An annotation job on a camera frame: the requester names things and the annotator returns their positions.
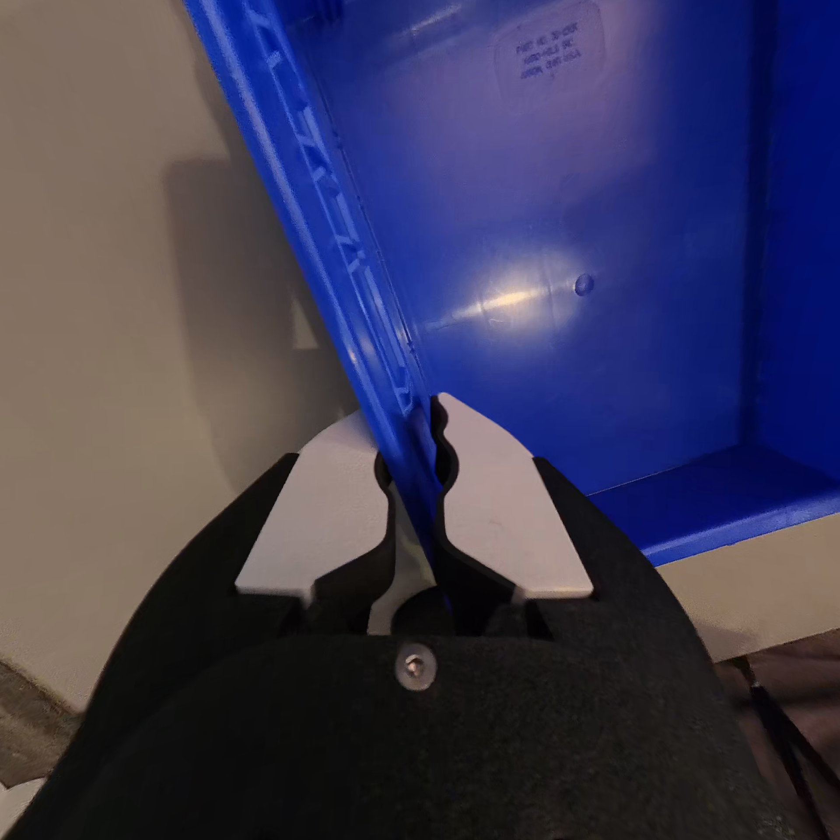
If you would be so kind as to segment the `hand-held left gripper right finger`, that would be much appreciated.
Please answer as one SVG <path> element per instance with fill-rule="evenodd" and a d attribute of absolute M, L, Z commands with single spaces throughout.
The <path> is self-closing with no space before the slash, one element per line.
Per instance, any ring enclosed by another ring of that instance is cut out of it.
<path fill-rule="evenodd" d="M 505 428 L 441 393 L 444 545 L 477 562 L 512 601 L 578 600 L 594 585 L 532 453 Z"/>

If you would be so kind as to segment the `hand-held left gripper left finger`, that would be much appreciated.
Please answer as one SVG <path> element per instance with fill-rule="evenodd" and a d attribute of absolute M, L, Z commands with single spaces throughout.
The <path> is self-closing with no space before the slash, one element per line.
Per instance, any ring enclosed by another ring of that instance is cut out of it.
<path fill-rule="evenodd" d="M 242 594 L 374 601 L 394 575 L 391 478 L 361 411 L 316 435 L 235 582 Z"/>

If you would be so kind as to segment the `blue plastic bin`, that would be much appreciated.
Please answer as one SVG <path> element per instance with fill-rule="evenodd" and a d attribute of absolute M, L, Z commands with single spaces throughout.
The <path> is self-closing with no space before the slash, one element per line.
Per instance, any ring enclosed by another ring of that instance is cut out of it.
<path fill-rule="evenodd" d="M 429 400 L 838 627 L 838 2 L 185 2 L 425 548 Z"/>

